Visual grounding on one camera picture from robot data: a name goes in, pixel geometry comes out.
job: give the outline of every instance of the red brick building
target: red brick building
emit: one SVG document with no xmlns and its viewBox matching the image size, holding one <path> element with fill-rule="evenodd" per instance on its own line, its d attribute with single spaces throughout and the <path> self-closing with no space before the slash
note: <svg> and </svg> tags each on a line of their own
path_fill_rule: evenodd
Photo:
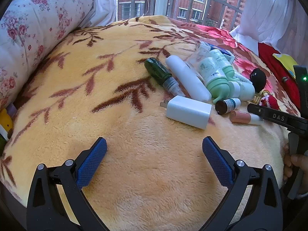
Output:
<svg viewBox="0 0 308 231">
<path fill-rule="evenodd" d="M 244 9 L 244 4 L 246 0 L 240 1 L 240 10 Z M 135 9 L 134 15 L 132 15 L 131 0 L 117 0 L 118 2 L 118 15 L 117 21 L 122 19 L 128 19 L 133 17 L 139 17 L 143 15 L 153 14 L 153 6 L 151 3 L 154 3 L 153 0 L 135 0 Z M 240 24 L 241 14 L 237 13 L 237 16 L 234 20 L 235 11 L 227 6 L 222 5 L 219 2 L 213 0 L 194 0 L 192 4 L 192 10 L 190 15 L 188 15 L 188 6 L 190 0 L 174 0 L 173 3 L 169 0 L 169 5 L 167 9 L 167 16 L 180 20 L 186 21 L 187 17 L 189 18 L 190 23 L 201 24 L 205 17 L 205 24 L 208 26 L 214 26 L 218 28 L 223 28 L 230 30 Z M 207 7 L 207 3 L 210 2 L 207 15 L 204 14 L 204 11 Z M 238 5 L 238 0 L 227 0 L 227 3 L 233 6 Z"/>
<path fill-rule="evenodd" d="M 131 14 L 131 0 L 117 0 L 118 15 L 116 20 L 124 20 L 133 17 L 149 16 L 151 0 L 135 0 L 135 14 Z"/>
</svg>

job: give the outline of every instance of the hand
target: hand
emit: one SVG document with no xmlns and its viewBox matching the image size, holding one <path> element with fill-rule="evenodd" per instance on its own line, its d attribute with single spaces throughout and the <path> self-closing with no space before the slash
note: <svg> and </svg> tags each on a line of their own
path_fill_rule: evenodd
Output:
<svg viewBox="0 0 308 231">
<path fill-rule="evenodd" d="M 285 157 L 283 159 L 285 167 L 283 170 L 283 180 L 286 181 L 292 176 L 292 165 L 300 167 L 304 171 L 303 181 L 298 193 L 304 194 L 308 192 L 308 157 L 303 155 L 292 155 L 289 154 L 289 144 L 284 146 Z"/>
</svg>

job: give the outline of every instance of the floral pillow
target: floral pillow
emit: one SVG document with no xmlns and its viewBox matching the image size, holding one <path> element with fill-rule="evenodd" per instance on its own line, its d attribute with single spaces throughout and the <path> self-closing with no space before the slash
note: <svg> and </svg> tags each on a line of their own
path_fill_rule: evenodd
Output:
<svg viewBox="0 0 308 231">
<path fill-rule="evenodd" d="M 14 0 L 0 21 L 0 106 L 93 6 L 93 0 Z"/>
</svg>

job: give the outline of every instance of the finger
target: finger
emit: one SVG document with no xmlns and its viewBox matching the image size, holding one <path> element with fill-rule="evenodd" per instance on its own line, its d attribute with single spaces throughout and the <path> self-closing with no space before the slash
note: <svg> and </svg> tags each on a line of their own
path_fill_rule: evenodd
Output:
<svg viewBox="0 0 308 231">
<path fill-rule="evenodd" d="M 292 165 L 291 156 L 289 154 L 285 154 L 283 161 L 284 161 L 285 165 L 287 165 L 288 167 L 290 167 Z"/>
<path fill-rule="evenodd" d="M 308 173 L 308 157 L 303 155 L 292 155 L 291 162 L 295 166 L 300 167 L 304 173 Z"/>
<path fill-rule="evenodd" d="M 289 152 L 289 144 L 287 143 L 286 145 L 284 145 L 284 147 L 283 147 L 283 150 L 285 151 L 285 152 Z"/>
<path fill-rule="evenodd" d="M 292 169 L 285 166 L 285 168 L 283 169 L 283 175 L 290 178 L 292 176 Z"/>
</svg>

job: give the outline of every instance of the fleece blanket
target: fleece blanket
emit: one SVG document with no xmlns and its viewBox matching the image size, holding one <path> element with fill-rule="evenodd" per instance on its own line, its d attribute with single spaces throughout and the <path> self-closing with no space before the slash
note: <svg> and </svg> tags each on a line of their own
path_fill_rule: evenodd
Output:
<svg viewBox="0 0 308 231">
<path fill-rule="evenodd" d="M 159 106 L 171 96 L 149 76 L 144 60 L 164 64 L 171 54 L 185 60 L 197 39 L 232 51 L 234 68 L 246 77 L 262 69 L 281 110 L 298 115 L 266 65 L 225 30 L 163 16 L 77 30 L 46 57 L 16 101 L 13 136 L 0 159 L 2 183 L 26 206 L 38 164 L 75 159 L 102 136 L 107 154 L 83 192 L 110 230 L 198 230 L 227 191 L 202 152 L 203 138 L 212 136 L 235 160 L 272 165 L 281 185 L 285 128 L 233 124 L 212 107 L 201 130 L 166 118 Z M 247 111 L 247 104 L 239 110 Z M 64 205 L 76 221 L 65 199 Z"/>
</svg>

